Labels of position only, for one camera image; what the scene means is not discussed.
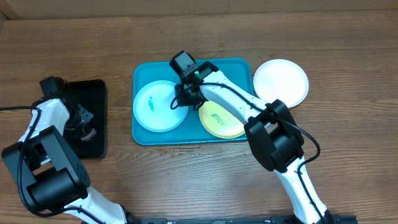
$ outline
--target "teal tray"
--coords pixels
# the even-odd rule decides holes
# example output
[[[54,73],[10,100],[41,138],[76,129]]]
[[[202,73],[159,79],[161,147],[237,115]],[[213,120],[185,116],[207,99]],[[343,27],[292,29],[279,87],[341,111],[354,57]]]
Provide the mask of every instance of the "teal tray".
[[[197,60],[197,63],[202,64],[205,61],[216,65],[233,83],[246,92],[253,94],[251,70],[247,61],[241,58],[220,58]],[[134,98],[142,87],[157,80],[180,83],[178,75],[169,66],[169,62],[147,62],[140,64],[134,71],[132,78],[132,101],[134,101]],[[198,111],[194,111],[192,106],[190,106],[184,121],[173,130],[164,133],[148,131],[137,122],[134,112],[132,112],[131,129],[133,139],[138,144],[144,146],[243,141],[247,139],[245,134],[234,139],[221,139],[210,134],[201,124]]]

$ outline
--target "wire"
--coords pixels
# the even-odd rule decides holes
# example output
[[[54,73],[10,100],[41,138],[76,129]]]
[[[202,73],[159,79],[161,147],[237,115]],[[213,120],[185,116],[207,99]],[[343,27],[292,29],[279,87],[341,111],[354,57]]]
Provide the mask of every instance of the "wire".
[[[6,111],[6,110],[36,110],[37,111],[37,116],[35,121],[33,122],[33,125],[29,127],[29,132],[26,136],[26,138],[24,139],[24,142],[22,142],[22,144],[18,145],[18,147],[21,147],[21,151],[19,153],[19,159],[18,159],[18,166],[17,166],[17,188],[18,188],[18,194],[19,197],[21,198],[22,203],[24,204],[25,208],[30,211],[30,213],[37,215],[38,217],[52,217],[55,215],[59,215],[61,213],[70,211],[70,210],[76,210],[78,213],[83,213],[85,214],[87,217],[89,217],[90,219],[92,219],[94,222],[96,223],[103,223],[101,220],[97,219],[95,216],[93,216],[92,214],[90,214],[89,212],[87,212],[86,210],[82,209],[81,207],[68,207],[68,208],[61,208],[59,211],[56,212],[51,212],[51,213],[40,213],[40,212],[36,212],[32,209],[32,207],[27,203],[24,191],[23,191],[23,187],[22,187],[22,163],[24,160],[24,155],[25,155],[25,149],[26,149],[26,141],[27,139],[29,140],[31,138],[31,136],[33,135],[37,123],[40,120],[40,116],[42,114],[42,111],[39,108],[35,108],[32,106],[11,106],[11,107],[4,107],[4,108],[0,108],[0,111]]]
[[[172,105],[173,105],[174,101],[177,100],[177,98],[178,98],[181,94],[185,94],[188,90],[191,90],[191,89],[193,89],[193,88],[197,88],[197,87],[203,86],[203,85],[213,85],[213,86],[220,86],[220,87],[222,87],[222,88],[226,88],[226,89],[232,91],[232,92],[233,92],[235,95],[237,95],[238,97],[240,97],[240,99],[242,99],[245,103],[247,103],[247,104],[248,104],[249,106],[251,106],[252,108],[254,108],[254,109],[256,109],[256,110],[258,110],[258,111],[260,111],[260,112],[264,112],[264,110],[260,109],[257,105],[255,105],[254,103],[250,102],[248,99],[246,99],[242,94],[240,94],[240,93],[239,93],[238,91],[236,91],[234,88],[232,88],[232,87],[230,87],[230,86],[228,86],[228,85],[225,85],[224,83],[200,83],[200,84],[198,84],[198,85],[190,86],[190,87],[184,89],[184,91],[181,91],[180,94],[178,94],[178,95],[175,96],[175,98],[173,99],[173,101],[172,101],[172,103],[171,103],[171,105],[170,105],[170,108],[171,108],[172,110],[174,110],[175,108],[177,108],[177,107],[179,106],[179,104],[177,104],[177,106],[175,106],[175,107],[173,107]],[[321,212],[319,211],[317,205],[316,205],[315,202],[313,201],[313,199],[312,199],[312,197],[311,197],[311,195],[310,195],[310,192],[308,191],[307,186],[306,186],[305,183],[304,183],[304,180],[303,180],[303,177],[302,177],[302,173],[301,173],[301,171],[300,171],[301,168],[302,168],[305,164],[308,164],[309,162],[312,162],[312,161],[314,161],[316,158],[319,157],[319,155],[320,155],[320,153],[321,153],[321,147],[319,146],[319,143],[317,142],[317,140],[315,140],[314,137],[312,137],[309,133],[307,133],[306,131],[304,131],[302,128],[300,128],[300,127],[298,127],[298,126],[296,126],[296,125],[294,125],[294,124],[292,124],[292,123],[289,123],[289,122],[283,120],[282,118],[278,118],[278,116],[273,115],[273,117],[274,117],[275,120],[277,120],[277,121],[279,121],[279,122],[281,122],[281,123],[284,123],[284,124],[286,124],[286,125],[289,125],[290,127],[295,128],[296,130],[300,131],[302,134],[304,134],[306,137],[309,138],[309,140],[311,140],[311,141],[314,143],[315,147],[317,147],[317,153],[316,153],[313,157],[307,159],[306,161],[304,161],[304,162],[302,162],[300,165],[298,165],[298,167],[297,167],[297,175],[298,175],[298,178],[300,179],[300,183],[303,185],[304,191],[305,191],[305,193],[307,194],[308,199],[310,200],[310,203],[314,206],[314,208],[315,208],[315,210],[317,211],[317,213],[318,213],[318,215],[319,215],[320,220],[322,221],[322,223],[325,223],[325,221],[324,221],[324,219],[323,219],[323,215],[321,214]]]

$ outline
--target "wooden table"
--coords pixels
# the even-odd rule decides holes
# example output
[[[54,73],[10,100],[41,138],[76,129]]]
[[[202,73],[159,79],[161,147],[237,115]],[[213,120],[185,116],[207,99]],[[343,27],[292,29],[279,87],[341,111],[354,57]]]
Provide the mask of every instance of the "wooden table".
[[[220,218],[292,214],[275,174],[247,142],[140,146],[131,137],[132,74],[180,50],[195,58],[241,57],[252,73],[285,58],[307,72],[310,91],[292,109],[318,140],[308,165],[332,213],[360,223],[398,219],[398,13],[345,11],[224,16],[6,21],[0,34],[0,106],[30,105],[39,80],[103,79],[108,155],[84,160],[91,183],[137,217]],[[0,148],[26,130],[28,111],[0,113]],[[315,147],[307,140],[307,157]],[[1,223],[71,223],[31,215],[0,162]]]

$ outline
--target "round plate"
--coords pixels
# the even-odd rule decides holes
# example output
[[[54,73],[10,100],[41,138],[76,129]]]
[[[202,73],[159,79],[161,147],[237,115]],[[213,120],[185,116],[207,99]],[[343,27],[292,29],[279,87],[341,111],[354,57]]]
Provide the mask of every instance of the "round plate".
[[[275,59],[263,63],[254,74],[254,90],[270,103],[280,99],[288,108],[300,104],[308,93],[308,78],[297,64]]]
[[[207,101],[199,109],[203,127],[212,135],[231,139],[244,134],[243,124],[226,109],[213,101]]]
[[[188,107],[170,109],[175,83],[159,80],[142,87],[133,102],[138,123],[149,131],[164,132],[176,128],[185,119]]]

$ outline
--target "blue tray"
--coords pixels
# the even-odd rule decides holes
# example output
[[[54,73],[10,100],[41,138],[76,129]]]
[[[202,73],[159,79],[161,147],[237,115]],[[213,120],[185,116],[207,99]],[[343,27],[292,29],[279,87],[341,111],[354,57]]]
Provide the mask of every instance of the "blue tray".
[[[250,94],[253,94],[251,81],[251,70],[247,61],[241,58],[221,58],[209,60],[197,60],[198,64],[209,61],[216,65],[227,78],[237,86]],[[147,62],[139,65],[134,71],[132,78],[132,101],[138,91],[146,84],[157,81],[168,80],[180,83],[178,75],[169,66],[169,62]],[[224,141],[243,141],[246,135],[234,139],[220,139],[210,134],[201,124],[198,111],[194,111],[192,106],[188,110],[187,117],[182,123],[171,131],[155,133],[143,128],[135,119],[132,112],[132,137],[141,145],[168,145],[168,144],[188,144],[203,142],[224,142]]]

